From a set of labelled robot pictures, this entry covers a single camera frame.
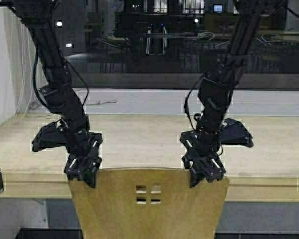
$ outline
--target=black cable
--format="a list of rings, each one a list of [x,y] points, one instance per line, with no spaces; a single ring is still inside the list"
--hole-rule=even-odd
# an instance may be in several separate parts
[[[41,102],[41,104],[44,105],[46,108],[48,108],[47,104],[41,98],[38,88],[36,86],[36,68],[38,65],[38,61],[39,61],[39,50],[38,50],[38,47],[36,47],[35,59],[34,59],[34,64],[33,64],[33,72],[32,72],[33,89],[34,89],[35,95],[37,96],[37,98]]]
[[[72,64],[65,58],[63,57],[63,59],[66,61],[66,63],[72,68],[72,70],[75,72],[75,74],[80,78],[80,80],[83,82],[83,84],[85,85],[86,87],[86,90],[87,90],[87,93],[86,93],[86,96],[85,96],[85,99],[84,99],[84,102],[83,102],[83,106],[85,105],[85,102],[86,100],[88,99],[88,96],[90,94],[90,89],[89,89],[89,86],[88,84],[86,84],[86,82],[83,80],[83,78],[81,77],[81,75],[77,72],[77,70],[72,66]]]
[[[188,100],[189,100],[190,94],[191,94],[191,93],[193,92],[193,90],[196,88],[197,84],[198,84],[201,80],[204,79],[205,74],[206,74],[208,71],[214,69],[217,65],[218,65],[218,64],[215,64],[215,65],[211,66],[209,69],[207,69],[205,72],[203,72],[203,74],[201,75],[201,77],[199,78],[199,80],[194,84],[194,86],[191,88],[191,90],[189,91],[188,95],[187,95],[186,98],[185,98],[184,110],[185,110],[185,113],[186,113],[186,115],[187,115],[187,117],[188,117],[188,119],[189,119],[190,125],[191,125],[191,127],[193,128],[194,131],[196,131],[196,130],[195,130],[195,128],[194,128],[193,122],[192,122],[191,117],[190,117],[189,104],[188,104]]]
[[[295,13],[294,11],[292,11],[289,7],[284,6],[284,8],[285,8],[286,10],[288,10],[288,11],[289,11],[292,15],[294,15],[296,18],[299,19],[299,15],[298,15],[297,13]]]

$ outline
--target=monitor screen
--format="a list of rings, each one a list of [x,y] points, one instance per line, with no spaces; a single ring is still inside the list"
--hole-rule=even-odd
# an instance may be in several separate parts
[[[234,7],[234,15],[238,15],[239,12],[237,11],[237,9]]]
[[[214,4],[214,12],[223,12],[223,5]]]

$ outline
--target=wire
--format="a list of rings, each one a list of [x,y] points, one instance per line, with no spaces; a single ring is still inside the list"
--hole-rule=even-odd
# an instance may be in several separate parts
[[[37,98],[41,102],[41,104],[43,106],[45,106],[46,108],[48,108],[48,105],[41,98],[39,91],[37,89],[37,86],[36,86],[36,68],[38,65],[38,61],[39,61],[39,50],[38,50],[38,47],[36,46],[36,53],[35,53],[35,59],[34,59],[34,64],[33,64],[33,74],[32,74],[33,89],[34,89],[35,95],[37,96]]]
[[[72,64],[65,58],[63,57],[63,59],[66,61],[66,63],[72,68],[72,70],[75,72],[75,74],[80,78],[80,80],[83,82],[83,84],[85,85],[86,87],[86,90],[87,90],[87,93],[86,93],[86,96],[85,96],[85,99],[84,99],[84,102],[83,102],[83,106],[85,105],[86,103],[86,100],[88,99],[88,96],[90,94],[90,89],[89,89],[89,86],[86,84],[86,82],[83,80],[83,78],[81,77],[81,75],[77,72],[77,70],[72,66]]]
[[[185,98],[185,103],[184,103],[184,111],[189,119],[189,122],[190,122],[190,125],[192,127],[192,129],[194,131],[196,131],[196,129],[194,128],[194,125],[193,125],[193,122],[191,120],[191,117],[190,117],[190,111],[189,111],[189,104],[188,104],[188,100],[189,100],[189,97],[190,97],[190,94],[193,92],[193,90],[196,88],[197,84],[204,79],[204,76],[207,72],[209,72],[210,70],[214,69],[218,64],[215,64],[213,66],[211,66],[210,68],[208,68],[206,71],[204,71],[201,75],[201,77],[199,78],[199,80],[194,84],[194,86],[191,88],[191,90],[189,91],[188,95],[186,96]]]
[[[292,15],[294,15],[296,18],[299,19],[299,15],[297,13],[295,13],[294,11],[292,11],[289,7],[284,6],[285,9],[287,9]]]
[[[230,42],[230,41],[226,41],[226,42],[220,43],[220,44],[214,46],[214,48],[217,48],[217,47],[220,47],[220,46],[222,46],[222,45],[228,44],[229,42]]]
[[[107,103],[117,103],[117,100],[110,100],[110,101],[95,101],[94,103],[85,104],[86,106],[96,106],[96,105],[103,105]]]

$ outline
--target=table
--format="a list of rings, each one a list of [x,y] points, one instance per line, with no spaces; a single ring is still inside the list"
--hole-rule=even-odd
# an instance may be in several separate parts
[[[71,198],[63,174],[64,148],[31,151],[39,129],[59,117],[16,115],[0,127],[0,167],[6,198]],[[299,202],[299,117],[234,117],[254,137],[254,148],[224,147],[230,179],[227,201]],[[102,168],[182,168],[180,133],[186,116],[90,115],[91,131],[101,131]]]
[[[273,36],[273,40],[285,41],[290,43],[299,43],[299,35],[281,35],[281,36]]]

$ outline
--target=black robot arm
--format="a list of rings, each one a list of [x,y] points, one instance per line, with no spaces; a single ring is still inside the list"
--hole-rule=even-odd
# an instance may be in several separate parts
[[[84,180],[95,187],[95,174],[101,164],[98,149],[102,136],[89,132],[89,118],[72,89],[72,78],[57,41],[52,15],[59,0],[0,0],[28,28],[48,85],[35,92],[51,113],[61,115],[60,123],[43,127],[36,136],[33,151],[65,146],[69,155],[65,173],[69,179]]]
[[[199,88],[198,97],[204,105],[201,115],[196,115],[196,130],[182,133],[180,141],[187,149],[183,157],[185,168],[191,172],[191,187],[204,178],[208,182],[221,180],[226,172],[219,155],[224,138],[242,135],[252,147],[252,137],[241,123],[232,119],[224,121],[235,87],[245,72],[248,52],[258,30],[261,17],[278,10],[284,0],[235,0],[240,18],[223,61],[207,71]]]

